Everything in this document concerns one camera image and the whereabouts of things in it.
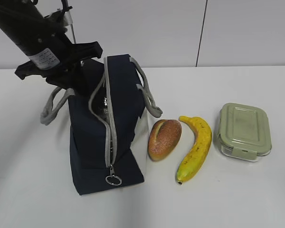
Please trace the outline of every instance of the green lid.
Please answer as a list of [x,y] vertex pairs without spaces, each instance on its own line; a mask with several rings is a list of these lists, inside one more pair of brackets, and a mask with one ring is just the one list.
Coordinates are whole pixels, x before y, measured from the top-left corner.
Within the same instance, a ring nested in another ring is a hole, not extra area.
[[232,148],[231,156],[245,160],[267,155],[272,147],[266,113],[242,104],[223,106],[218,136],[222,144]]

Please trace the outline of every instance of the bread roll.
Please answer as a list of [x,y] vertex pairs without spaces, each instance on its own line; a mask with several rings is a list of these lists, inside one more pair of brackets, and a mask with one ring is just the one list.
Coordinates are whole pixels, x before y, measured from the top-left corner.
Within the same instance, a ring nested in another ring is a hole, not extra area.
[[167,157],[180,140],[181,125],[177,120],[159,120],[151,131],[148,153],[153,161]]

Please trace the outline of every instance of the white wall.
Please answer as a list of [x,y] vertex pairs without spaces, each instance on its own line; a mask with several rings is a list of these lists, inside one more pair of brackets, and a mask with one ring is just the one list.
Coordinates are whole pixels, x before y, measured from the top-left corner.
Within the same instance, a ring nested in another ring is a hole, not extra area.
[[[104,55],[129,53],[144,67],[193,66],[205,0],[69,0],[77,42],[99,41]],[[60,0],[39,0],[43,15]],[[0,30],[0,68],[28,58]]]
[[285,65],[285,0],[208,0],[198,66]]

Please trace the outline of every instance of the banana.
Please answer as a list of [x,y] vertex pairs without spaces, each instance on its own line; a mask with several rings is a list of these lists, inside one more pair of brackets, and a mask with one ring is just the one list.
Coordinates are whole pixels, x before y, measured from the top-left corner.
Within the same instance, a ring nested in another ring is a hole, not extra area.
[[195,134],[195,143],[176,173],[177,182],[182,184],[190,180],[203,165],[211,145],[212,132],[207,122],[200,117],[180,116],[179,120],[186,123]]

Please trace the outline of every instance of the lunch bag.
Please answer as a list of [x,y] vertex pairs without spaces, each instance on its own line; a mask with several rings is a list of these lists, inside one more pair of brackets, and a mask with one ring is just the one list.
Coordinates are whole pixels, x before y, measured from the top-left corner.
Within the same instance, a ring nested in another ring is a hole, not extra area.
[[147,111],[157,118],[162,115],[146,75],[130,55],[106,57],[103,64],[88,59],[82,70],[90,96],[67,89],[53,109],[53,100],[61,90],[57,87],[40,118],[42,124],[50,124],[68,100],[70,163],[77,192],[83,195],[144,182]]

